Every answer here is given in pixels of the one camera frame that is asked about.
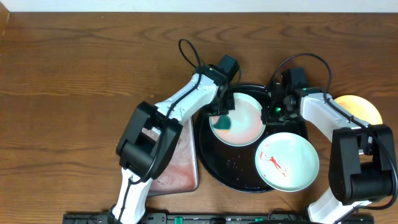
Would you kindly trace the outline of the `green yellow sponge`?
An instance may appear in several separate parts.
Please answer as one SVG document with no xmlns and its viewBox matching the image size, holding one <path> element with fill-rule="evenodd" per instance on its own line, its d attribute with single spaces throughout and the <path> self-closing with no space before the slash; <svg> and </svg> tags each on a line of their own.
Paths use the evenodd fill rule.
<svg viewBox="0 0 398 224">
<path fill-rule="evenodd" d="M 215 129 L 229 130 L 231 128 L 231 119 L 228 115 L 220 115 L 218 119 L 213 122 L 212 127 Z"/>
</svg>

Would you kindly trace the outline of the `pale green plate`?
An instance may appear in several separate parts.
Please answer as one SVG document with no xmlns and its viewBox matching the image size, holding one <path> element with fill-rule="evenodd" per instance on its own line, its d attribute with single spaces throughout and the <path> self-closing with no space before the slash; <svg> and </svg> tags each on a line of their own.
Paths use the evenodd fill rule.
<svg viewBox="0 0 398 224">
<path fill-rule="evenodd" d="M 212 127 L 219 116 L 210 116 L 209 124 L 213 134 L 223 143 L 243 147 L 257 141 L 265 131 L 262 123 L 262 106 L 254 97 L 245 93 L 233 93 L 235 110 L 227 114 L 231 119 L 229 130 L 215 129 Z"/>
<path fill-rule="evenodd" d="M 294 133 L 276 133 L 263 139 L 256 149 L 254 163 L 260 178 L 283 192 L 306 189 L 320 169 L 316 149 Z"/>
</svg>

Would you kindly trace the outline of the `yellow plate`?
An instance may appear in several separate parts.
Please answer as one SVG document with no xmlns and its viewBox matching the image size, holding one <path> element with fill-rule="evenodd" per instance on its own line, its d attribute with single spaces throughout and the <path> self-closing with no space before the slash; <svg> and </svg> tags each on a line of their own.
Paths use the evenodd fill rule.
<svg viewBox="0 0 398 224">
<path fill-rule="evenodd" d="M 334 101 L 353 116 L 367 121 L 369 124 L 377 125 L 383 123 L 377 108 L 360 96 L 344 95 L 335 98 Z"/>
</svg>

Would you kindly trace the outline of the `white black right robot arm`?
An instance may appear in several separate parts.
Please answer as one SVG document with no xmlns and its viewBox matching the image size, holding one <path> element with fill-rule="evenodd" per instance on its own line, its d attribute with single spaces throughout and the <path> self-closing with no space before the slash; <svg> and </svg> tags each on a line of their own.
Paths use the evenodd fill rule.
<svg viewBox="0 0 398 224">
<path fill-rule="evenodd" d="M 271 84 L 263 92 L 266 124 L 304 119 L 331 142 L 329 188 L 307 207 L 312 223 L 341 223 L 360 209 L 384 210 L 396 202 L 397 165 L 390 127 L 356 118 L 325 90 L 304 82 Z"/>
</svg>

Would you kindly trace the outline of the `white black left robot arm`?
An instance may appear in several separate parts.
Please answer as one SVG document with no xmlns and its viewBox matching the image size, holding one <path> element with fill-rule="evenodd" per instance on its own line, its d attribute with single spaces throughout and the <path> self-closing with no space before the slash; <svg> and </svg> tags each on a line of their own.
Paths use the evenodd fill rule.
<svg viewBox="0 0 398 224">
<path fill-rule="evenodd" d="M 116 146 L 122 184 L 111 210 L 115 223 L 138 223 L 144 216 L 152 181 L 168 166 L 187 120 L 203 107 L 212 115 L 233 109 L 228 88 L 239 72 L 237 65 L 197 66 L 191 80 L 170 98 L 137 106 Z"/>
</svg>

